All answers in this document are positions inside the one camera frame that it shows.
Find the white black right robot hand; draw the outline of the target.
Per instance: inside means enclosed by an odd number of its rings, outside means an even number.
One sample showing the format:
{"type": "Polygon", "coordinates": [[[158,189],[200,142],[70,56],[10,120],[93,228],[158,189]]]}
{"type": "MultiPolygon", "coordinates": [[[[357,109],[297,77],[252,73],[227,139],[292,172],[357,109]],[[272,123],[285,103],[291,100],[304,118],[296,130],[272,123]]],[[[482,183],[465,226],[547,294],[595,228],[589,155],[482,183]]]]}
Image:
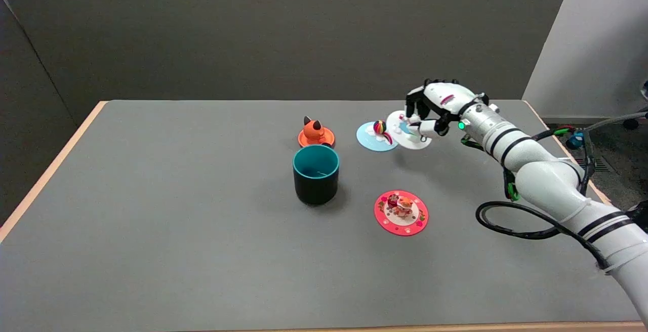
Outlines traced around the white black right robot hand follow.
{"type": "Polygon", "coordinates": [[[489,105],[486,94],[475,94],[457,80],[426,79],[407,93],[404,120],[411,134],[421,138],[445,136],[452,122],[460,122],[468,108],[489,105]]]}

